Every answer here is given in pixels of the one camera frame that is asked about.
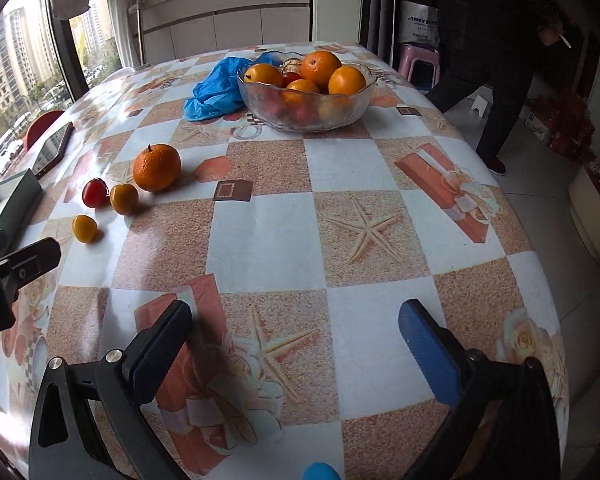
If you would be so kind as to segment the blue gloved hand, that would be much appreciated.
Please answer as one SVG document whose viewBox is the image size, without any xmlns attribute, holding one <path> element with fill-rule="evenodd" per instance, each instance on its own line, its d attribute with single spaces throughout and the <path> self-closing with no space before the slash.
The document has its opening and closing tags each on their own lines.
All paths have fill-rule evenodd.
<svg viewBox="0 0 600 480">
<path fill-rule="evenodd" d="M 314 463 L 302 474 L 302 480 L 340 480 L 336 469 L 326 463 Z"/>
</svg>

